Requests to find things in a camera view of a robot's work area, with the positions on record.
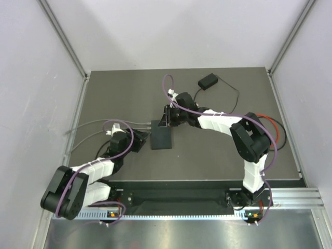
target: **white wall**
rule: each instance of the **white wall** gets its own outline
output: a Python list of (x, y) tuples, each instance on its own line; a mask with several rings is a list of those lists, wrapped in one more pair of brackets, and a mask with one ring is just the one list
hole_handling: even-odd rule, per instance
[(29, 248), (82, 77), (37, 1), (1, 1), (0, 37), (0, 248)]
[(269, 68), (307, 0), (48, 0), (85, 70)]
[(332, 220), (331, 10), (331, 1), (317, 1), (274, 77), (307, 178)]

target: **gray tabletop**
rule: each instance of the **gray tabletop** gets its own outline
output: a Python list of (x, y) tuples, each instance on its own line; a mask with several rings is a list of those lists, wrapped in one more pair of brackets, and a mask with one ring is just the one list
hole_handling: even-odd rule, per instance
[[(217, 74), (240, 91), (239, 103), (234, 113), (261, 113), (281, 121), (264, 68), (200, 68), (92, 72), (79, 124), (104, 118), (136, 122), (161, 119), (163, 107), (168, 103), (161, 88), (161, 81), (166, 73), (173, 75), (177, 93), (187, 91), (192, 96), (199, 89), (199, 79), (210, 73)], [(218, 112), (229, 112), (235, 105), (236, 97), (237, 93), (219, 80), (208, 90), (200, 91), (196, 100), (200, 106)], [(274, 127), (268, 121), (262, 122), (275, 136)], [(99, 122), (80, 128), (76, 133), (75, 144), (101, 130), (101, 126), (102, 122)], [(284, 134), (281, 129), (280, 136), (282, 143)], [(93, 160), (98, 148), (108, 139), (108, 136), (100, 133), (86, 140), (73, 151), (70, 166)], [(111, 179), (243, 179), (244, 162), (231, 137), (183, 124), (172, 128), (172, 143), (172, 149), (151, 150), (148, 140), (138, 154), (130, 153), (125, 157), (123, 167)], [(272, 156), (273, 152), (270, 152), (267, 163)], [(299, 179), (288, 143), (278, 153), (276, 164), (266, 176), (267, 179)]]

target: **black sensor module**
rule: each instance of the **black sensor module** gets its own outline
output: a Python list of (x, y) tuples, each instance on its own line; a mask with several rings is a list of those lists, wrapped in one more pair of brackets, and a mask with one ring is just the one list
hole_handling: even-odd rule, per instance
[(209, 74), (204, 78), (202, 78), (200, 81), (198, 81), (198, 85), (200, 86), (200, 88), (202, 88), (205, 91), (206, 89), (210, 88), (217, 82), (218, 82), (218, 77), (215, 76), (214, 74)]

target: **black joint housing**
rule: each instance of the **black joint housing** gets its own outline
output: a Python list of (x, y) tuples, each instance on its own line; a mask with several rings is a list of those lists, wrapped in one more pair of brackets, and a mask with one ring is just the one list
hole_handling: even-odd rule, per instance
[[(57, 168), (40, 201), (41, 208), (56, 212), (63, 190), (74, 173), (71, 168), (65, 166)], [(74, 219), (77, 216), (83, 205), (88, 179), (89, 176), (85, 173), (77, 174), (61, 204), (60, 217)]]
[[(263, 125), (254, 113), (247, 113), (246, 116)], [(248, 162), (258, 163), (260, 158), (270, 151), (270, 139), (258, 125), (251, 121), (241, 119), (232, 124), (230, 132), (238, 153)]]

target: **white connector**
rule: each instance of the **white connector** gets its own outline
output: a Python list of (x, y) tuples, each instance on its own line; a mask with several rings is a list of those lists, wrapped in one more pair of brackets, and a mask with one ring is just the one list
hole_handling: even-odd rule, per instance
[(177, 103), (177, 101), (176, 101), (176, 96), (178, 96), (178, 94), (176, 93), (176, 92), (174, 92), (174, 90), (172, 90), (172, 89), (170, 89), (170, 90), (168, 90), (168, 94), (170, 95), (170, 96), (172, 96), (172, 101), (173, 102), (175, 102), (175, 103)]

